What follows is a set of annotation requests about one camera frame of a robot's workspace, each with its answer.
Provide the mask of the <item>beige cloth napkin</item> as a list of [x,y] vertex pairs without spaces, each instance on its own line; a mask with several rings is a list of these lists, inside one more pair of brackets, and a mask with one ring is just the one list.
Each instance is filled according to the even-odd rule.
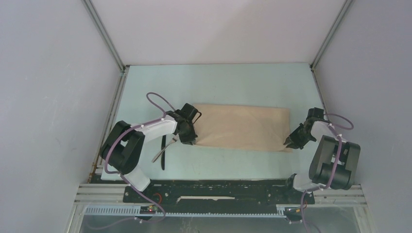
[[196,104],[202,116],[194,123],[196,145],[265,152],[291,152],[290,110],[242,105]]

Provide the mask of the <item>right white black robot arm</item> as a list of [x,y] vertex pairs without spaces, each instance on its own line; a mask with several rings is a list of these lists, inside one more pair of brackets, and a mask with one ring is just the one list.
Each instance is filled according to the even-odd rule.
[[336,131],[336,125],[325,119],[308,117],[285,140],[290,149],[300,149],[308,142],[318,147],[307,173],[294,173],[283,188],[285,201],[295,203],[302,192],[318,189],[348,190],[354,184],[361,148]]

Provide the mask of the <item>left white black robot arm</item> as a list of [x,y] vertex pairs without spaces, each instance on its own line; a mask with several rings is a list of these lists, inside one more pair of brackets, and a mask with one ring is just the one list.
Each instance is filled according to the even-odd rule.
[[173,134],[182,144],[193,145],[197,138],[193,119],[201,113],[190,104],[182,109],[167,111],[163,117],[131,125],[121,120],[115,124],[103,143],[99,155],[104,159],[104,174],[118,176],[135,188],[135,196],[141,202],[153,198],[151,180],[139,166],[139,159],[145,143]]

